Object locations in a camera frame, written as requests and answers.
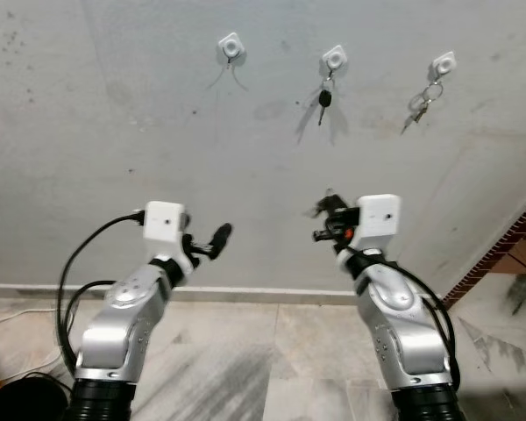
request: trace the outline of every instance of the wall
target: wall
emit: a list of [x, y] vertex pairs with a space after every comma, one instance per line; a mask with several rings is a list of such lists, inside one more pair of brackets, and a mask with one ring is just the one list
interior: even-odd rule
[[[231, 31], [238, 82], [217, 79]], [[339, 43], [318, 128], [318, 59]], [[443, 98], [401, 135], [451, 49]], [[401, 195], [391, 255], [449, 290], [526, 204], [526, 2], [0, 2], [0, 282], [56, 282], [85, 235], [158, 199], [186, 203], [199, 239], [236, 226], [197, 285], [349, 289], [303, 216], [328, 187]], [[71, 282], [124, 275], [139, 238], [107, 233]]]

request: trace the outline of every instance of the key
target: key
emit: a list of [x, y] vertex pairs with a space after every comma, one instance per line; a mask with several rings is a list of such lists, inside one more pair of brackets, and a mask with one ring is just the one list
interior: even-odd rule
[[416, 123], [419, 123], [419, 120], [427, 113], [427, 110], [429, 109], [429, 104], [430, 103], [431, 103], [431, 100], [425, 101], [423, 103], [423, 105], [421, 106], [421, 110], [419, 110], [419, 112], [417, 112], [415, 118], [413, 118]]
[[317, 122], [317, 125], [322, 125], [322, 118], [325, 109], [331, 105], [331, 92], [327, 89], [323, 89], [319, 94], [318, 102], [322, 106], [322, 109], [319, 111], [319, 121]]

